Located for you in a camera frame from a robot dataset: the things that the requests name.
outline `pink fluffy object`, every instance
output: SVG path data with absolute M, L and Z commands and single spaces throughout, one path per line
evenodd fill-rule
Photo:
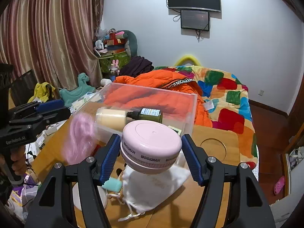
M 94 123 L 94 118 L 86 113 L 73 115 L 70 133 L 63 147 L 63 157 L 68 164 L 80 163 L 95 149 Z

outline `white wall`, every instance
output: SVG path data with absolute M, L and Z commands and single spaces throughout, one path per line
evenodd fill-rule
M 166 0 L 104 0 L 103 22 L 134 32 L 138 54 L 154 66 L 194 55 L 205 67 L 235 74 L 250 99 L 288 111 L 302 67 L 302 22 L 282 0 L 221 0 L 221 6 L 200 43 L 172 21 Z

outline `colorful quilt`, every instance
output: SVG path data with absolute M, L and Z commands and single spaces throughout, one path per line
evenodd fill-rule
M 213 128 L 230 130 L 238 135 L 241 162 L 251 169 L 257 164 L 256 136 L 248 103 L 248 88 L 231 73 L 200 66 L 156 67 L 177 71 L 195 80 L 203 90 L 204 101 L 212 101 L 208 110 Z

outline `baseboard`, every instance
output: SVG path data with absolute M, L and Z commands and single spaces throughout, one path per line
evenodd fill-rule
M 281 111 L 281 110 L 278 110 L 278 109 L 273 108 L 273 107 L 271 107 L 271 106 L 268 106 L 268 105 L 266 105 L 266 104 L 262 104 L 262 103 L 259 103 L 259 102 L 254 101 L 254 100 L 251 100 L 251 99 L 249 99 L 249 104 L 250 104 L 250 105 L 257 106 L 257 107 L 260 107 L 260 108 L 263 108 L 263 109 L 265 109 L 265 110 L 269 110 L 269 111 L 271 111 L 271 112 L 278 113 L 278 114 L 280 114 L 280 115 L 285 116 L 286 118 L 288 118 L 288 115 L 287 115 L 286 112 Z

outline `pink croc shoe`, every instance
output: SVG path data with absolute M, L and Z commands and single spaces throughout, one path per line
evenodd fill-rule
M 275 184 L 275 186 L 273 188 L 273 192 L 276 196 L 280 193 L 280 191 L 282 190 L 284 185 L 285 185 L 285 177 L 281 176 L 279 181 Z

